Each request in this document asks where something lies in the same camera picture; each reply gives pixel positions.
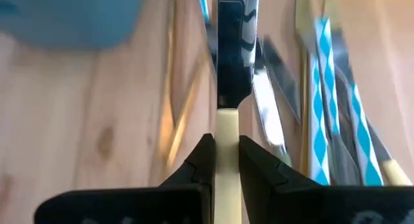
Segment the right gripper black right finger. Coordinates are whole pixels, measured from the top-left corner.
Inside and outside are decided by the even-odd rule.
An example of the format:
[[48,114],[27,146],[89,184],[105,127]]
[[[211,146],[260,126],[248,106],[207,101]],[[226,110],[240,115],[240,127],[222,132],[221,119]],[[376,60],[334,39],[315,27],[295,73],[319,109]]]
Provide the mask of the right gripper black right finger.
[[323,186],[239,139],[250,224],[414,224],[413,186]]

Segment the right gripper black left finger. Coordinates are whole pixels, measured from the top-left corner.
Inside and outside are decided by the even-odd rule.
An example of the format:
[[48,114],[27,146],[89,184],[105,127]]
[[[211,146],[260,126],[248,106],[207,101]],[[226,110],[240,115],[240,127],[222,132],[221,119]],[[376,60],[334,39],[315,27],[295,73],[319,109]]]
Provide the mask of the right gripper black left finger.
[[64,192],[38,206],[34,224],[213,224],[215,155],[207,133],[161,185]]

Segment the dark teal plastic bin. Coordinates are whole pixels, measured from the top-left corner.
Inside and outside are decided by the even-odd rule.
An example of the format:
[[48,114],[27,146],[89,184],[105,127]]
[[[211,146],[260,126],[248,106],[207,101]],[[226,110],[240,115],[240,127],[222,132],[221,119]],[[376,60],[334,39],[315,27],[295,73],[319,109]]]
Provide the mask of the dark teal plastic bin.
[[0,32],[48,49],[117,46],[135,30],[143,0],[0,0]]

